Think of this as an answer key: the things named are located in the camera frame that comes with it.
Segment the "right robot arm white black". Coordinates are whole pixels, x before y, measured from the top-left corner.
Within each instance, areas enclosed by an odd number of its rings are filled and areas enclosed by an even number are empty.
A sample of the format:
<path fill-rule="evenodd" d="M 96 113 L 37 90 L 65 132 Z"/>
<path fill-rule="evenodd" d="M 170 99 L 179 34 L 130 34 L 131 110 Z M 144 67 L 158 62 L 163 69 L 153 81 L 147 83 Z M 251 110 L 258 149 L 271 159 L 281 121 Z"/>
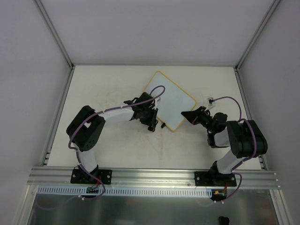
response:
<path fill-rule="evenodd" d="M 263 155 L 268 150 L 267 141 L 254 120 L 228 120 L 222 112 L 211 116 L 206 107 L 181 112 L 192 125 L 202 125 L 207 130 L 211 148 L 229 148 L 206 172 L 194 172 L 195 185 L 212 187 L 237 186 L 233 172 L 244 162 Z"/>

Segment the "black whiteboard eraser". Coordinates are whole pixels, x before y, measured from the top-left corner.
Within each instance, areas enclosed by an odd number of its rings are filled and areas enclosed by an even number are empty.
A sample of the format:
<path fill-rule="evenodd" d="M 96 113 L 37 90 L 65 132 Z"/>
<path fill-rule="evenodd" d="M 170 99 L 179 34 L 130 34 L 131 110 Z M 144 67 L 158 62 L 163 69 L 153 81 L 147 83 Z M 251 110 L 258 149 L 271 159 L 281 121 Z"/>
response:
<path fill-rule="evenodd" d="M 151 132 L 154 132 L 156 129 L 156 126 L 149 126 L 148 127 L 148 130 L 151 131 Z"/>

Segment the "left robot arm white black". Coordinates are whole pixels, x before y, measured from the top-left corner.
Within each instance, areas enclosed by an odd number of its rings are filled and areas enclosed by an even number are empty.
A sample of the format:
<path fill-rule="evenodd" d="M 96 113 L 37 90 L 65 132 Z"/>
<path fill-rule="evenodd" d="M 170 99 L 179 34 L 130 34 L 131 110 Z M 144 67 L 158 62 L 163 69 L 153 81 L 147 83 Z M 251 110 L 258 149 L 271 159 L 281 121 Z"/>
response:
<path fill-rule="evenodd" d="M 100 112 L 88 105 L 84 106 L 66 129 L 70 138 L 68 146 L 75 150 L 78 160 L 70 182 L 96 186 L 111 184 L 112 171 L 99 168 L 93 150 L 103 129 L 114 123 L 138 120 L 153 132 L 158 123 L 157 114 L 157 98 L 146 92 L 133 100 L 124 101 L 121 106 Z"/>

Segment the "yellow framed whiteboard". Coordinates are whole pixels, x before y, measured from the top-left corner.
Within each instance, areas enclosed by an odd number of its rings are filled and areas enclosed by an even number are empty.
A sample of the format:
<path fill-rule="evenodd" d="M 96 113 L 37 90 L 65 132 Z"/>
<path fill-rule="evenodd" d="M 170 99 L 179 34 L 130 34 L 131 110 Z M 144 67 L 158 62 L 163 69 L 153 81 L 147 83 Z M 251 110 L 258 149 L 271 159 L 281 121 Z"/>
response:
<path fill-rule="evenodd" d="M 160 71 L 153 75 L 143 91 L 153 97 L 161 94 L 157 101 L 157 118 L 171 131 L 176 131 L 184 121 L 181 112 L 192 111 L 197 105 L 195 98 Z"/>

